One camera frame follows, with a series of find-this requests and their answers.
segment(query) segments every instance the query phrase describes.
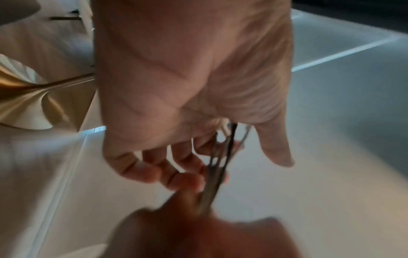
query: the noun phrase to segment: tweezers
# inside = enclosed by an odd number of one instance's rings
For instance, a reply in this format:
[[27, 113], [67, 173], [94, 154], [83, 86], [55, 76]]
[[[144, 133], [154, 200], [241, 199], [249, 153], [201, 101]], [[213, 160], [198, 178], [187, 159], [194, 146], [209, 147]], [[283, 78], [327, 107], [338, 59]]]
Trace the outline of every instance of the tweezers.
[[[222, 151], [216, 148], [216, 141], [212, 149], [212, 154], [210, 158], [210, 163], [207, 166], [207, 178], [204, 190], [201, 194], [201, 199], [198, 204], [198, 213], [200, 215], [208, 215], [211, 211], [211, 205], [217, 195], [217, 192], [222, 184], [228, 163], [232, 160], [234, 155], [240, 150], [241, 145], [247, 139], [248, 134], [251, 130], [251, 125], [246, 126], [246, 131], [244, 137], [240, 141], [240, 144], [237, 148], [234, 148], [234, 137], [235, 131], [238, 127], [236, 123], [229, 124], [230, 134], [228, 135], [227, 130], [223, 130], [226, 139], [223, 143]], [[221, 165], [221, 161], [225, 157], [224, 165]]]

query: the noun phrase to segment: floor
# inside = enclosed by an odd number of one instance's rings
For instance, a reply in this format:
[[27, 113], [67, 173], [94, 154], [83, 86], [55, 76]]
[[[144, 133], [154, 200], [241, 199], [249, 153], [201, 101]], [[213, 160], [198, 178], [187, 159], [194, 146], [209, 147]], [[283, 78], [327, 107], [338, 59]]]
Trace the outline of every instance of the floor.
[[[296, 165], [271, 164], [252, 132], [215, 209], [233, 221], [281, 218], [304, 257], [406, 258], [408, 38], [292, 17], [287, 124]], [[0, 130], [0, 257], [99, 247], [129, 212], [170, 194], [115, 175], [101, 156], [103, 131]]]

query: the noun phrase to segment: hand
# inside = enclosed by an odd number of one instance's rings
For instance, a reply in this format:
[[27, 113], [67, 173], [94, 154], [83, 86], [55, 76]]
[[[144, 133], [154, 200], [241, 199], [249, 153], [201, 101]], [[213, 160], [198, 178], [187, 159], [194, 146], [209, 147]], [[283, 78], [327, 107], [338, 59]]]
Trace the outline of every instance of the hand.
[[116, 229], [101, 258], [298, 258], [274, 219], [232, 224], [196, 214], [197, 195], [177, 192], [156, 211], [138, 210]]
[[[266, 156], [293, 165], [285, 128], [290, 0], [92, 4], [103, 153], [113, 169], [170, 190], [199, 190], [206, 169], [192, 148], [210, 155], [222, 118], [254, 125]], [[187, 173], [167, 161], [168, 145]]]

